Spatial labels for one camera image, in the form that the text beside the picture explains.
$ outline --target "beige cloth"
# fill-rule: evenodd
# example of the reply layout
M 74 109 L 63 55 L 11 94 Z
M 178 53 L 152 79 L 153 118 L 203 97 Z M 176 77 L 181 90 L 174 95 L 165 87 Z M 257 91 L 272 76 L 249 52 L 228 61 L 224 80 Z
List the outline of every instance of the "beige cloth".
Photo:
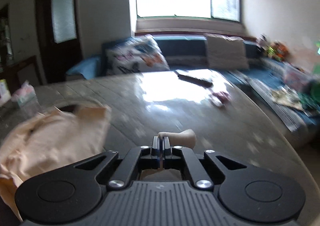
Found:
M 242 38 L 206 34 L 209 68 L 218 70 L 248 69 Z
M 0 149 L 0 196 L 20 220 L 16 189 L 33 176 L 101 153 L 110 119 L 109 107 L 81 107 L 76 114 L 55 109 L 7 135 Z
M 300 98 L 295 91 L 281 88 L 280 90 L 271 90 L 271 94 L 275 103 L 304 111 Z

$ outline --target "metal screw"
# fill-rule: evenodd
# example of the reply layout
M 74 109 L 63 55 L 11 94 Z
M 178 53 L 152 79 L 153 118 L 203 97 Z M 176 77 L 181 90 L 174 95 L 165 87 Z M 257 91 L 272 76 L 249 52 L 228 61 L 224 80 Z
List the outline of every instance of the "metal screw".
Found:
M 121 180 L 111 180 L 109 186 L 113 188 L 120 188 L 124 186 L 124 182 Z
M 212 186 L 212 183 L 208 180 L 199 180 L 196 182 L 196 186 L 202 189 L 209 188 Z

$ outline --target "table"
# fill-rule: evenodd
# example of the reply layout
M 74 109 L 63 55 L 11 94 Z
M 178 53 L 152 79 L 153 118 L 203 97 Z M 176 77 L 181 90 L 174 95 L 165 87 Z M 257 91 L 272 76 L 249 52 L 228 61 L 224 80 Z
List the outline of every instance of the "table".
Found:
M 297 180 L 307 196 L 298 222 L 310 224 L 319 212 L 319 189 L 290 144 L 253 101 L 218 73 L 196 70 L 190 74 L 220 79 L 231 102 L 223 108 L 214 106 L 208 90 L 179 80 L 173 72 L 51 84 L 37 87 L 36 94 L 43 108 L 57 100 L 87 97 L 109 105 L 112 121 L 105 149 L 118 150 L 122 156 L 134 146 L 150 145 L 158 132 L 193 129 L 196 153 L 214 149 Z M 0 116 L 0 140 L 24 120 L 19 111 L 0 111 Z
M 33 55 L 27 59 L 22 61 L 13 63 L 8 66 L 4 66 L 3 72 L 0 73 L 0 80 L 5 79 L 8 85 L 8 89 L 11 94 L 13 94 L 17 89 L 21 87 L 21 83 L 19 81 L 18 72 L 24 69 L 25 67 L 33 65 L 35 68 L 35 74 L 39 81 L 39 84 L 42 85 L 41 75 L 37 63 L 36 56 Z

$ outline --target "dark wooden door frame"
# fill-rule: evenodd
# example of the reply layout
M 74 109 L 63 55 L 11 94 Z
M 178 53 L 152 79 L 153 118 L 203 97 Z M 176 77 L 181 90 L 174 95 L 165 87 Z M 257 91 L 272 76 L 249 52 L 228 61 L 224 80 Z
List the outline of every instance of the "dark wooden door frame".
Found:
M 79 28 L 78 28 L 78 15 L 77 15 L 77 0 L 74 1 L 74 16 L 75 16 L 75 26 L 76 26 L 76 39 L 74 41 L 66 41 L 62 42 L 63 43 L 80 43 L 79 39 Z M 38 38 L 38 44 L 39 44 L 39 49 L 41 53 L 41 60 L 44 65 L 44 72 L 47 77 L 47 72 L 45 70 L 45 54 L 43 53 L 46 46 L 48 45 L 48 41 L 50 43 L 54 43 L 54 34 L 53 34 L 53 26 L 52 26 L 52 21 L 45 21 L 44 16 L 51 16 L 51 0 L 35 0 L 35 7 L 36 7 L 36 28 L 37 28 L 37 38 Z

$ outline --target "sofa cushion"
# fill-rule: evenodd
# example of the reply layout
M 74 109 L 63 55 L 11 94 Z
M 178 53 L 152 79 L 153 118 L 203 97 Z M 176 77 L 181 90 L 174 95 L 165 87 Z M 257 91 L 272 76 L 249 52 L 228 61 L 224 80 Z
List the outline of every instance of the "sofa cushion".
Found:
M 242 39 L 211 34 L 206 37 L 207 58 L 210 68 L 220 70 L 249 68 Z
M 101 75 L 102 76 L 105 76 L 107 69 L 110 68 L 110 66 L 108 66 L 107 50 L 117 45 L 118 46 L 124 45 L 126 42 L 133 39 L 134 39 L 133 37 L 127 37 L 127 38 L 122 38 L 122 39 L 118 39 L 111 42 L 106 42 L 101 45 Z
M 260 61 L 263 64 L 263 66 L 267 67 L 270 70 L 273 70 L 274 74 L 277 75 L 280 79 L 282 79 L 284 73 L 283 62 L 279 62 L 268 57 L 262 57 Z
M 183 55 L 183 56 L 167 56 L 165 58 L 169 66 L 186 66 L 193 69 L 201 69 L 208 67 L 207 58 L 205 56 L 197 55 Z
M 203 56 L 206 57 L 206 38 L 203 35 L 154 35 L 164 57 Z M 257 43 L 244 41 L 247 58 L 258 59 L 262 56 Z
M 93 55 L 76 64 L 66 72 L 66 80 L 75 80 L 76 77 L 86 80 L 101 76 L 101 55 Z
M 250 65 L 250 69 L 241 70 L 241 73 L 251 79 L 262 81 L 266 86 L 271 89 L 277 89 L 279 86 L 284 86 L 282 79 L 279 75 L 263 65 Z
M 169 66 L 151 35 L 108 49 L 108 73 L 168 71 Z

